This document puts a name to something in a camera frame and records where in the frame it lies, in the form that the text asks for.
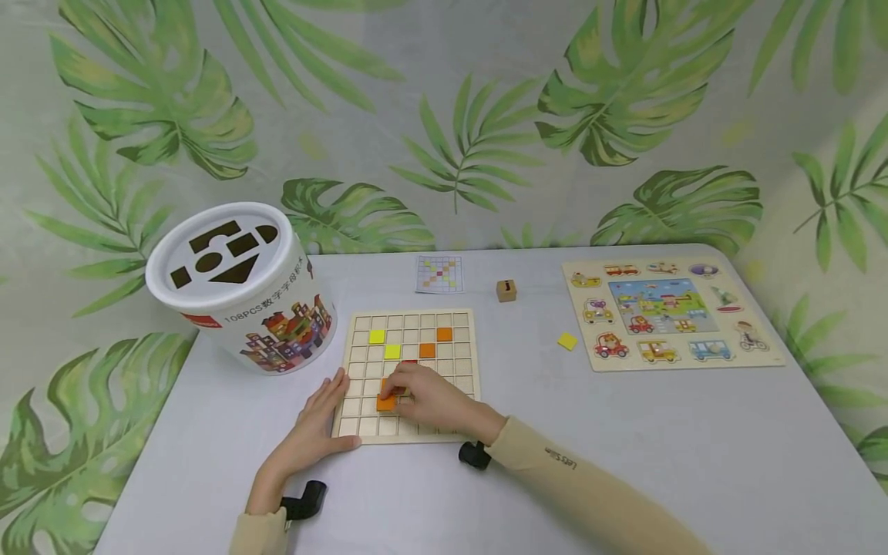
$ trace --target red label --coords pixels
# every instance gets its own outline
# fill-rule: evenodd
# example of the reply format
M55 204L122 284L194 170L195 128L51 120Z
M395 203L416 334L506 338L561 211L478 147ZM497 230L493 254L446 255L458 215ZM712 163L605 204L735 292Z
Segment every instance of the red label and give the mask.
M191 321L195 326L201 328L221 328L222 324L217 322L212 316L195 316L193 314L180 313Z

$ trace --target white table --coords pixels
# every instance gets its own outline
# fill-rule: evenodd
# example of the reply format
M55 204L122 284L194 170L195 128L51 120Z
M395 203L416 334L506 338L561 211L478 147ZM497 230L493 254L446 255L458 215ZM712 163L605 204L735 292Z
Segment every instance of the white table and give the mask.
M716 251L455 254L463 257L466 292L450 296L413 292L416 254L313 258L340 325L321 358L292 375L251 374L199 337L95 552L225 553L259 464L307 394L341 363L350 314L468 306L484 400L653 497L715 553L885 554L888 497L797 364L597 374L582 348L556 345L563 331L579 337L562 262ZM495 283L506 278L519 297L500 304ZM460 464L458 447L363 446L297 476L290 495L301 495L311 479L329 492L320 515L293 527L290 548L324 555L594 551L496 464L486 472Z

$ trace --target black clip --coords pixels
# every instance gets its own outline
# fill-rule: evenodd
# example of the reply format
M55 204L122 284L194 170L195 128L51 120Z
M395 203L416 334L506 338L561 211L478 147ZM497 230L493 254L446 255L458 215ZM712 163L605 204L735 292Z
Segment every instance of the black clip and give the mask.
M321 511L326 494L327 484L318 480L309 480L305 484L305 491L302 493L302 497L284 497L281 499L281 507L287 510L287 520L310 519Z
M486 470L490 464L490 455L484 450L484 444L478 441L472 445L471 441L466 441L459 448L459 460L480 471Z

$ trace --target right hand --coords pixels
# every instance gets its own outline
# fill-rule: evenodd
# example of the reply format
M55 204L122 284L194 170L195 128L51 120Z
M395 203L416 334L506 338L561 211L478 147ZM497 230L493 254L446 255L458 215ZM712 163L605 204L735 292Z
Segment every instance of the right hand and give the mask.
M422 425L454 430L471 436L485 445L496 441L505 426L505 417L489 405L469 399L434 370L402 362L385 379L379 396L386 399L395 388L406 387L413 396L412 404L395 407L395 413Z

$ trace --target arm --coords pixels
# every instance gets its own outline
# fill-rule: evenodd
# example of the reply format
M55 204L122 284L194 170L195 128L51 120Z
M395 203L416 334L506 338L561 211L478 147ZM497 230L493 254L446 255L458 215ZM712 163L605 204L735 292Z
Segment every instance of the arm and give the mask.
M457 430L489 446L510 474L579 527L623 555L710 555L693 533L629 484L572 455L511 416L471 400L434 370L402 363L385 382L387 397L407 387L412 405L396 411L421 424Z
M329 418L347 390L348 376L339 369L305 402L296 425L256 473L247 508L237 519L229 555L283 555L288 526L281 498L287 480L327 455L361 444L358 436L329 436Z

